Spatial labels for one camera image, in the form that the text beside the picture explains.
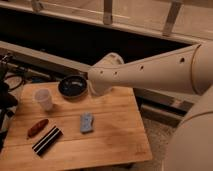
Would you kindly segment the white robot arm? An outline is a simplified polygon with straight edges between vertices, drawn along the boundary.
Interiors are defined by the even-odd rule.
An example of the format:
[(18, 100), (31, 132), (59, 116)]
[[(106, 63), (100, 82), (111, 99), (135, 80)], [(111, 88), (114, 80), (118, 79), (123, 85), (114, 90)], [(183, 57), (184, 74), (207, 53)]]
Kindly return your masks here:
[(213, 171), (213, 42), (130, 63), (106, 55), (91, 67), (88, 79), (97, 95), (113, 86), (198, 95), (167, 146), (162, 171)]

